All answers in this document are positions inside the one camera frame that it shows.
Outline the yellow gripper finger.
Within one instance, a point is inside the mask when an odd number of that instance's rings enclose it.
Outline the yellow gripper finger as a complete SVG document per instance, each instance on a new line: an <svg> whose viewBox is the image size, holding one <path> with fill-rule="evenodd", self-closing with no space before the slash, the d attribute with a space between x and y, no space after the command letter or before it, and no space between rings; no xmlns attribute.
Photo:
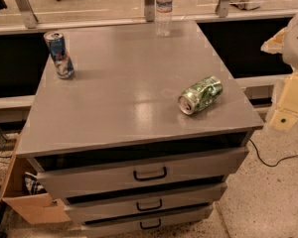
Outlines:
<svg viewBox="0 0 298 238"><path fill-rule="evenodd" d="M298 121L298 70L284 79L269 126L277 131L289 131Z"/></svg>
<svg viewBox="0 0 298 238"><path fill-rule="evenodd" d="M278 31L272 38L265 41L260 50L268 54L282 54L284 46L285 29Z"/></svg>

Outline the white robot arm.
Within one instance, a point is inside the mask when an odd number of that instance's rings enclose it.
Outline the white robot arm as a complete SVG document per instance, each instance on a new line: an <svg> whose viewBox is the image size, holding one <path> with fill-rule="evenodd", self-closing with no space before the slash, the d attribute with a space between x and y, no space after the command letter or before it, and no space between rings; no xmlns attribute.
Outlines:
<svg viewBox="0 0 298 238"><path fill-rule="evenodd" d="M298 13L260 49L269 54L282 54L283 61L293 69L284 79L284 87L269 121L270 128L288 131L298 121Z"/></svg>

